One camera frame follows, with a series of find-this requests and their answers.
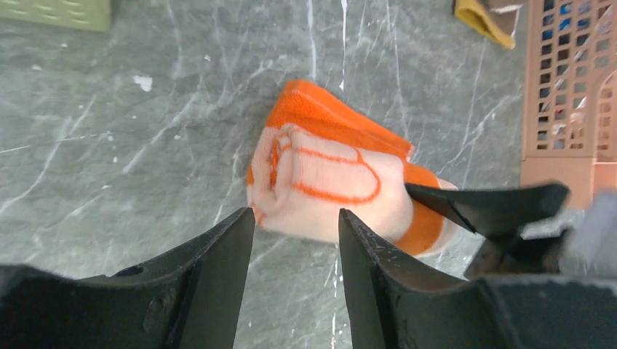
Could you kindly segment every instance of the yellow cloth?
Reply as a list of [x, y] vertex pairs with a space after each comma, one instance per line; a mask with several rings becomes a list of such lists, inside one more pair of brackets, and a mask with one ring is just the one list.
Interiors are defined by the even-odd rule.
[[495, 24], [489, 11], [479, 0], [455, 0], [454, 15], [478, 33], [488, 37], [497, 44], [513, 49], [516, 45], [511, 33], [504, 33]]

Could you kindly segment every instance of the gray marble surface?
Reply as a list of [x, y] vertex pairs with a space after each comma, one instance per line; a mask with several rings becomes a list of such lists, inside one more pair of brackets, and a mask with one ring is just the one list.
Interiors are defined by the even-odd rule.
[[[119, 0], [109, 33], [0, 20], [0, 262], [113, 274], [246, 204], [288, 79], [463, 188], [516, 185], [526, 21], [502, 50], [450, 0]], [[460, 275], [462, 236], [427, 263]], [[258, 231], [236, 348], [350, 348], [336, 246]]]

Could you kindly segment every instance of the green basket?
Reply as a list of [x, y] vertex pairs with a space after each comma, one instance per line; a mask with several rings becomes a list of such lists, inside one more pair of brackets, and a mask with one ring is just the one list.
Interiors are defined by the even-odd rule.
[[0, 0], [0, 17], [107, 31], [111, 26], [111, 0]]

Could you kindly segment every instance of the laundry basket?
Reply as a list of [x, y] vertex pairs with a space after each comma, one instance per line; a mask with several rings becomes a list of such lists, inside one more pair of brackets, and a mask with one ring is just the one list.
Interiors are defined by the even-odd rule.
[[616, 4], [529, 1], [520, 179], [564, 182], [570, 208], [617, 187]]
[[111, 25], [111, 0], [0, 0], [0, 17], [107, 31]]

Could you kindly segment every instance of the orange and white towel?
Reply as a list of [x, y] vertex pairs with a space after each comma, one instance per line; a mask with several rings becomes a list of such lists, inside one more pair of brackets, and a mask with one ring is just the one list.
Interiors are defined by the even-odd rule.
[[338, 241], [350, 209], [414, 256], [441, 251], [455, 223], [412, 200], [405, 183], [455, 189], [410, 164], [413, 146], [308, 81], [287, 83], [247, 174], [248, 204], [265, 230]]

